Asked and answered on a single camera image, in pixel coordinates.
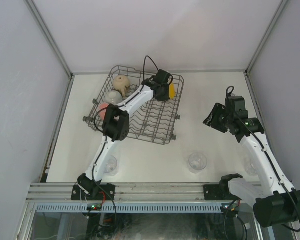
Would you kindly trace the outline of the yellow mug black handle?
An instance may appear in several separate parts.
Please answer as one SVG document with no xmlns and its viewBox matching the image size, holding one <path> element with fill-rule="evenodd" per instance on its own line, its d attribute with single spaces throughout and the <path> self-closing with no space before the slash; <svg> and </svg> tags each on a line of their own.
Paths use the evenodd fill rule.
<svg viewBox="0 0 300 240">
<path fill-rule="evenodd" d="M 173 99 L 176 95 L 174 83 L 169 85 L 169 98 Z"/>
</svg>

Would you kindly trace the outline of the grey wire dish rack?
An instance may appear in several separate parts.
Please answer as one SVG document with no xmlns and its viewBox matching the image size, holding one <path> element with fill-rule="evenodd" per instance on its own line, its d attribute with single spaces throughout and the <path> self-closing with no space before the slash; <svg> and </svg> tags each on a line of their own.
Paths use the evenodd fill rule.
<svg viewBox="0 0 300 240">
<path fill-rule="evenodd" d="M 106 102 L 106 95 L 114 90 L 113 80 L 115 77 L 123 75 L 130 80 L 130 87 L 124 100 L 131 96 L 138 88 L 143 79 L 148 79 L 155 75 L 154 72 L 143 73 L 133 67 L 117 65 L 113 67 L 96 98 L 92 100 L 93 107 L 90 113 L 83 117 L 89 128 L 97 131 L 102 128 L 103 120 L 99 113 L 99 105 Z M 184 88 L 184 78 L 181 75 L 173 74 L 172 85 L 175 95 L 172 99 L 159 102 L 152 99 L 142 105 L 134 114 L 130 116 L 130 126 L 128 138 L 146 141 L 154 144 L 167 145 L 175 141 L 175 123 L 180 119 L 178 114 L 182 92 Z"/>
</svg>

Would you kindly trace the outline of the beige ceramic mug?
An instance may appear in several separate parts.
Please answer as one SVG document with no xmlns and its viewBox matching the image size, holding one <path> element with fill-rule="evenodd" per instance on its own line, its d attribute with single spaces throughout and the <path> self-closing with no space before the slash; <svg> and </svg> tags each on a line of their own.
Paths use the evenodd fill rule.
<svg viewBox="0 0 300 240">
<path fill-rule="evenodd" d="M 118 75 L 113 79 L 113 88 L 119 91 L 123 98 L 126 97 L 128 90 L 130 89 L 131 82 L 125 75 Z"/>
</svg>

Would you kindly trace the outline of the clear glass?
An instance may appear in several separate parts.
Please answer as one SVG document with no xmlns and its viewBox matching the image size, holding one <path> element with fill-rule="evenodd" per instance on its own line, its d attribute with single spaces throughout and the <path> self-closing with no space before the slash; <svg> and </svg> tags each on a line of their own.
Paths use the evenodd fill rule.
<svg viewBox="0 0 300 240">
<path fill-rule="evenodd" d="M 258 175 L 250 158 L 244 159 L 244 169 L 245 169 L 245 172 L 249 176 L 257 176 Z"/>
<path fill-rule="evenodd" d="M 119 172 L 119 161 L 115 156 L 111 156 L 107 161 L 104 173 L 109 176 L 115 176 Z"/>
<path fill-rule="evenodd" d="M 206 156 L 201 152 L 194 152 L 188 158 L 188 169 L 197 174 L 203 171 L 208 164 Z"/>
</svg>

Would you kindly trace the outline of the white speckled ceramic mug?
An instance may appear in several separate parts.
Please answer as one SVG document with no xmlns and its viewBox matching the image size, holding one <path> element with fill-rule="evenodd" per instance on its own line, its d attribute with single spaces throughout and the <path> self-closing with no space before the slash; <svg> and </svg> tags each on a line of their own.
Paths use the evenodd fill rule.
<svg viewBox="0 0 300 240">
<path fill-rule="evenodd" d="M 123 97 L 120 92 L 112 90 L 105 94 L 104 101 L 108 104 L 117 105 L 123 101 Z"/>
</svg>

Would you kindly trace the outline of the pink ceramic cup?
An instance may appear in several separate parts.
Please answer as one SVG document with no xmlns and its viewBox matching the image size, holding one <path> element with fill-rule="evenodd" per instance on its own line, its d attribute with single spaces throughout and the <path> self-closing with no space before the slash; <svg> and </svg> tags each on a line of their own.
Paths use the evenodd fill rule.
<svg viewBox="0 0 300 240">
<path fill-rule="evenodd" d="M 102 121 L 105 120 L 106 113 L 107 113 L 107 109 L 108 109 L 109 105 L 110 105 L 109 103 L 103 102 L 103 103 L 101 103 L 101 104 L 98 106 L 98 115 L 99 115 L 99 117 L 100 117 L 100 119 L 101 119 Z M 116 115 L 114 114 L 114 108 L 113 108 L 113 107 L 110 108 L 110 112 L 112 113 L 112 117 L 113 117 L 115 120 L 119 120 L 119 116 L 116 116 Z"/>
</svg>

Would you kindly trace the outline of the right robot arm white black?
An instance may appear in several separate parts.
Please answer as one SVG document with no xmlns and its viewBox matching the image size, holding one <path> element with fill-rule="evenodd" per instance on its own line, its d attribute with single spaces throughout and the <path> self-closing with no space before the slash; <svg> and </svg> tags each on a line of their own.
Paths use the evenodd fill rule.
<svg viewBox="0 0 300 240">
<path fill-rule="evenodd" d="M 250 118 L 242 96 L 227 96 L 225 104 L 216 103 L 203 124 L 219 132 L 230 132 L 252 161 L 261 189 L 238 173 L 221 178 L 223 188 L 253 209 L 264 227 L 300 223 L 300 190 L 288 180 L 279 166 L 258 118 Z"/>
</svg>

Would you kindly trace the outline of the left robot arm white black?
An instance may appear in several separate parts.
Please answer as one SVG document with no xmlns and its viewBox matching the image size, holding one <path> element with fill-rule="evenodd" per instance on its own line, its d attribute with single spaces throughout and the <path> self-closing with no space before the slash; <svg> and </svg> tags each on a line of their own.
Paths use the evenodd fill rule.
<svg viewBox="0 0 300 240">
<path fill-rule="evenodd" d="M 102 133 L 100 147 L 88 169 L 77 179 L 77 185 L 87 196 L 95 198 L 99 194 L 108 160 L 118 143 L 125 140 L 130 132 L 130 116 L 153 99 L 168 101 L 173 80 L 172 74 L 160 69 L 156 75 L 144 79 L 138 89 L 122 103 L 109 104 L 100 110 L 105 112 L 102 129 L 97 129 Z"/>
</svg>

